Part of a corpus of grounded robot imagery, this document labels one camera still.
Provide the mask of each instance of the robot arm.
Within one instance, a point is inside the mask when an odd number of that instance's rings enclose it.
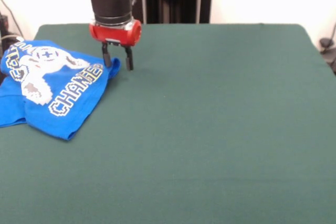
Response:
[[[132,15],[135,0],[91,0],[95,22],[89,25],[94,39],[102,42],[105,65],[111,66],[108,44],[122,46],[127,53],[127,69],[133,70],[131,47],[139,42],[141,23]]]

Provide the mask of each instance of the green felt surface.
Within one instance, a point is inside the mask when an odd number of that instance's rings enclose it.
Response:
[[[101,53],[85,24],[36,39]],[[302,27],[147,25],[134,64],[69,143],[0,130],[0,223],[336,223],[336,79]]]

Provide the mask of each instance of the cable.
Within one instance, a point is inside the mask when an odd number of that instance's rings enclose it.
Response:
[[[336,62],[336,57],[335,57],[335,58],[332,60],[332,62],[330,63],[330,67],[331,67],[331,69],[332,69],[332,67],[334,66],[335,62]]]
[[[19,25],[17,24],[17,22],[16,22],[16,19],[15,19],[15,17],[14,17],[14,15],[13,15],[13,13],[12,13],[12,10],[11,9],[9,9],[9,7],[6,5],[6,3],[4,2],[4,0],[0,0],[3,4],[4,4],[4,6],[8,9],[8,11],[10,12],[10,14],[11,14],[11,16],[12,16],[12,18],[13,18],[13,20],[14,20],[14,23],[15,23],[15,25],[16,25],[16,27],[17,27],[17,29],[19,30],[19,32],[20,32],[20,35],[21,35],[21,37],[23,37],[23,34],[22,34],[22,31],[21,31],[21,29],[20,29],[20,27],[19,27]]]
[[[329,48],[329,47],[331,46],[332,39],[333,39],[334,36],[335,36],[335,31],[336,31],[336,23],[334,24],[334,29],[333,29],[332,34],[331,34],[331,36],[330,36],[330,40],[329,40],[329,44],[328,44],[327,48]]]
[[[17,36],[19,36],[19,35],[18,34],[9,34],[9,35],[6,35],[4,37],[1,37],[0,40],[8,39],[8,38],[17,38]]]

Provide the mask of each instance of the green tablecloth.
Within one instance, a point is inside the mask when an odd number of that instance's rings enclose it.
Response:
[[[36,39],[101,56],[85,24]],[[336,79],[303,28],[146,25],[134,65],[69,143],[1,129],[0,223],[336,223]]]

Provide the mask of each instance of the black cylindrical joint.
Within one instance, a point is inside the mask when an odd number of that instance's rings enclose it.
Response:
[[[118,26],[132,19],[132,0],[91,0],[96,22]]]

